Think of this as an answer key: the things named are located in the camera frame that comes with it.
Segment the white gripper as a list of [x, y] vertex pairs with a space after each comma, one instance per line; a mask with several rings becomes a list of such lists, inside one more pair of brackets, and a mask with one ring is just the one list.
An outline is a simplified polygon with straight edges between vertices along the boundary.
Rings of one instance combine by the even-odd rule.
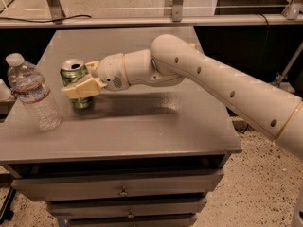
[[122, 53], [105, 57], [102, 61], [89, 61], [85, 64], [93, 77], [62, 88], [62, 92], [69, 98], [83, 98], [97, 96], [103, 88], [108, 91], [122, 91], [130, 87], [126, 76], [125, 60]]

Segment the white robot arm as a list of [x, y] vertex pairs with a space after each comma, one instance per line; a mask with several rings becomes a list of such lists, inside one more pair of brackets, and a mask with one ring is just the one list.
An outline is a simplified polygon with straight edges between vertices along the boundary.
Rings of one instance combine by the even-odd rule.
[[275, 145], [303, 160], [301, 97], [216, 61], [174, 35], [160, 35], [148, 49], [101, 61], [68, 59], [61, 69], [80, 72], [62, 87], [70, 99], [97, 96], [102, 90], [127, 90], [137, 84], [165, 87], [190, 79]]

